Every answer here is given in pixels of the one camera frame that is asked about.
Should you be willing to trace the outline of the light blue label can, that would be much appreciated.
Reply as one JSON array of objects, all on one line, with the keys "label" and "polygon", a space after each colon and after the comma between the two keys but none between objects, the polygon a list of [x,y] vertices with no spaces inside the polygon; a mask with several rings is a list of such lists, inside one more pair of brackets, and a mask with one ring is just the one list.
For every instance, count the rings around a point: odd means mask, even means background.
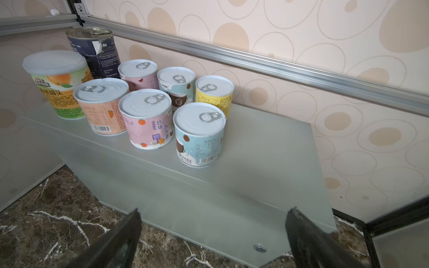
[{"label": "light blue label can", "polygon": [[175,112],[185,104],[194,102],[196,75],[185,67],[168,67],[157,73],[160,90],[166,92],[172,100]]}]

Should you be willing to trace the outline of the teal bear label can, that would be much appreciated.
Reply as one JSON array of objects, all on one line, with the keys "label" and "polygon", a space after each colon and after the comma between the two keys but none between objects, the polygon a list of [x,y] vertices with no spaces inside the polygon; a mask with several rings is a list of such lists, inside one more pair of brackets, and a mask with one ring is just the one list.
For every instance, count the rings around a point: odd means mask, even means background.
[{"label": "teal bear label can", "polygon": [[216,106],[194,102],[173,115],[176,152],[181,162],[194,168],[209,166],[219,159],[227,119]]}]

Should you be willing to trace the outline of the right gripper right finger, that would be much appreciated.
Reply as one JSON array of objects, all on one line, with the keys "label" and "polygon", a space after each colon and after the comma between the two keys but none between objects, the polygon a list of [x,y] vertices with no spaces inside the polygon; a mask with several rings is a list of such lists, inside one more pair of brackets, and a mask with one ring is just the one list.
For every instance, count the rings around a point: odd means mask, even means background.
[{"label": "right gripper right finger", "polygon": [[297,208],[292,208],[288,212],[285,228],[297,268],[362,268],[364,266]]}]

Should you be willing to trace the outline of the dark blue tin can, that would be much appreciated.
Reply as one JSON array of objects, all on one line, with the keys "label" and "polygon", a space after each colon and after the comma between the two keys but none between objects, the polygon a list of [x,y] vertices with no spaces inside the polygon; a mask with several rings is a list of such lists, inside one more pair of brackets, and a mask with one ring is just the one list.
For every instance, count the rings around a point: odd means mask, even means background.
[{"label": "dark blue tin can", "polygon": [[121,78],[121,62],[111,30],[78,27],[66,31],[66,36],[72,49],[86,59],[93,78]]}]

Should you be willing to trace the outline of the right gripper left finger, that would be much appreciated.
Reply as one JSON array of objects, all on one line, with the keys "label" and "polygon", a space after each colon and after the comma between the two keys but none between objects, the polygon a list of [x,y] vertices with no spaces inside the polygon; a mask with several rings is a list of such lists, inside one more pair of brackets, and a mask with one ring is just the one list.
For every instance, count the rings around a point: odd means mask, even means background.
[{"label": "right gripper left finger", "polygon": [[130,268],[142,230],[137,209],[71,261],[68,268]]}]

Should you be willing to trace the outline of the orange peach label can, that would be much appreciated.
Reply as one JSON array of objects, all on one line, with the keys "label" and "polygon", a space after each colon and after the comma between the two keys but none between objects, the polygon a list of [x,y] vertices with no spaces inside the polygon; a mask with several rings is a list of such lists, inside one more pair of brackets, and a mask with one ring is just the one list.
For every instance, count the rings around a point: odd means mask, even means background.
[{"label": "orange peach label can", "polygon": [[81,84],[73,96],[94,133],[115,136],[126,131],[118,104],[128,93],[129,86],[124,80],[102,78]]}]

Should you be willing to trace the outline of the pink label can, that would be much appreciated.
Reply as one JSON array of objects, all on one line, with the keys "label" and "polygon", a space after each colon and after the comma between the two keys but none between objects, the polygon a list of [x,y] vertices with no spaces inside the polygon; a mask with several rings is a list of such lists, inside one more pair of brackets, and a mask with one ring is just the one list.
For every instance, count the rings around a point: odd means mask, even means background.
[{"label": "pink label can", "polygon": [[157,89],[140,89],[123,96],[118,104],[130,142],[141,150],[155,150],[174,136],[172,99]]}]

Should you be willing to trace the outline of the green orange plastic-lid can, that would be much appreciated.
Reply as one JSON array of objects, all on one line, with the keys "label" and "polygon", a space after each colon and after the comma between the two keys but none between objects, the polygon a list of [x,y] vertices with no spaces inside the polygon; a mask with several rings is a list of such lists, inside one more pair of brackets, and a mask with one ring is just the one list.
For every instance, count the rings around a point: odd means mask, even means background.
[{"label": "green orange plastic-lid can", "polygon": [[78,86],[93,79],[82,55],[69,50],[42,51],[24,58],[22,66],[58,117],[69,120],[85,118],[73,95]]}]

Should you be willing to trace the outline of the pink white small can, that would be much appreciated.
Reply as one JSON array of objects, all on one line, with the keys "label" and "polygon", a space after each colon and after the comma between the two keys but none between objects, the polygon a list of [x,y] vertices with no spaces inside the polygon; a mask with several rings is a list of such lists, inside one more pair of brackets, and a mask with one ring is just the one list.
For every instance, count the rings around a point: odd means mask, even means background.
[{"label": "pink white small can", "polygon": [[131,92],[139,89],[159,89],[158,66],[153,61],[129,60],[119,65],[118,72]]}]

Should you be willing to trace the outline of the yellow label can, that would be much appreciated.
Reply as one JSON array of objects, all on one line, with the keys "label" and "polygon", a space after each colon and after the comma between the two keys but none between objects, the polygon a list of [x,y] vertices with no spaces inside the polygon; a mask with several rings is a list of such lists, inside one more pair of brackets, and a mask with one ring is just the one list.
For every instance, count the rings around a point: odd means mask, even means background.
[{"label": "yellow label can", "polygon": [[208,103],[219,108],[229,118],[234,84],[221,76],[207,75],[196,80],[196,102]]}]

